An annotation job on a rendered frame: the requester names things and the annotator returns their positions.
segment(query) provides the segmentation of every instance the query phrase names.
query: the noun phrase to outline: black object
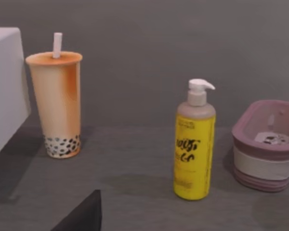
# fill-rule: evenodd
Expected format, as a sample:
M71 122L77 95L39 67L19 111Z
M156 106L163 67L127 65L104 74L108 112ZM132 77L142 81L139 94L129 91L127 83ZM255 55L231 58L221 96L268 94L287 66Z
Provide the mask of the black object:
M95 190L51 231L100 231L101 226L101 191Z

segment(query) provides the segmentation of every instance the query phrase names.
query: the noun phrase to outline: white band on basin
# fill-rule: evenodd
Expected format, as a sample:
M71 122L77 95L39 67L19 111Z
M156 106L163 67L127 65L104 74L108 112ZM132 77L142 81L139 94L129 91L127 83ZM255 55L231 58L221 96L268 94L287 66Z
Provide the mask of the white band on basin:
M264 180L285 180L289 178L289 160L270 161L248 156L234 146L236 168L253 177Z

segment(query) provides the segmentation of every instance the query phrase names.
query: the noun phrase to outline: yellow bottle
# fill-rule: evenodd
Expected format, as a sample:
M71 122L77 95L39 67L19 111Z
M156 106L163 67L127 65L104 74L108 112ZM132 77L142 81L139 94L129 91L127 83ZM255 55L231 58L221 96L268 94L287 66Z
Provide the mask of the yellow bottle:
M216 112L207 103L206 89L215 87L203 79L189 81L187 101L176 116L174 192L186 200L206 197L210 188Z

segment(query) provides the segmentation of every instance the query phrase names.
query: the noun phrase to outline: white box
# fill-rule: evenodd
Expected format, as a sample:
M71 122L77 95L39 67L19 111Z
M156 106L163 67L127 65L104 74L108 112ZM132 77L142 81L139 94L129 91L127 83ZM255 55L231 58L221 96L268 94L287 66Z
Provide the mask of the white box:
M0 150L30 113L20 30L0 28Z

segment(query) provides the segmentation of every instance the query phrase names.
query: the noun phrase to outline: gray wall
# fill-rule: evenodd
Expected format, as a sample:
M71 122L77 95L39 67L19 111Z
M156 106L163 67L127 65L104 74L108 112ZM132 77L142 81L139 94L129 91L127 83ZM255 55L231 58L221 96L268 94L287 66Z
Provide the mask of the gray wall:
M84 125L172 125L195 77L217 88L218 126L289 101L289 0L0 0L0 26L21 29L26 56L56 31L83 54Z

